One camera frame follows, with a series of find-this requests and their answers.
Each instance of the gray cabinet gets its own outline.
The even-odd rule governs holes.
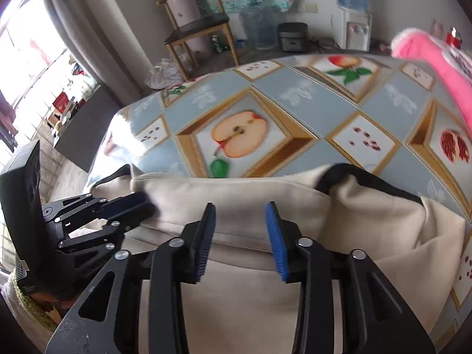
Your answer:
[[[88,172],[108,125],[119,109],[112,93],[98,86],[86,104],[65,123],[61,136],[54,141],[54,149]]]

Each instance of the beige fabric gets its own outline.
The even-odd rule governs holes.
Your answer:
[[[201,218],[207,202],[215,204],[207,272],[200,284],[183,285],[192,353],[289,352],[299,286],[282,283],[273,271],[264,219],[269,201],[277,203],[282,218],[326,248],[365,249],[430,331],[452,287],[465,221],[430,199],[422,198],[421,206],[360,187],[354,177],[326,196],[313,188],[328,168],[224,180],[141,175],[135,169],[119,185],[107,183],[92,192],[112,199],[131,188],[146,192],[157,206],[155,217],[127,234],[136,244],[132,253],[141,242],[157,246],[180,233]]]

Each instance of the wall socket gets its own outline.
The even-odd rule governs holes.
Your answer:
[[[318,5],[311,4],[298,4],[297,11],[300,13],[318,13]]]

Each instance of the metal screw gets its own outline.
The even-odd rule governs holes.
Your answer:
[[[183,239],[182,238],[172,238],[169,241],[169,246],[170,247],[180,247],[183,245]]]
[[[302,247],[310,247],[311,245],[313,245],[313,241],[311,240],[311,238],[302,237],[298,240],[298,244]]]
[[[119,252],[115,253],[115,258],[118,261],[125,260],[128,257],[129,257],[129,251],[128,250],[120,250]]]
[[[363,260],[365,257],[367,257],[367,254],[365,253],[365,251],[361,249],[354,250],[352,252],[352,255],[357,260]]]

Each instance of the chair seat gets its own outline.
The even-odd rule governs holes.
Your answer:
[[[229,20],[230,18],[226,14],[217,13],[203,17],[200,20],[189,22],[188,24],[181,26],[178,30],[175,29],[164,41],[164,44],[170,44],[184,37],[201,32],[202,30],[229,22]]]

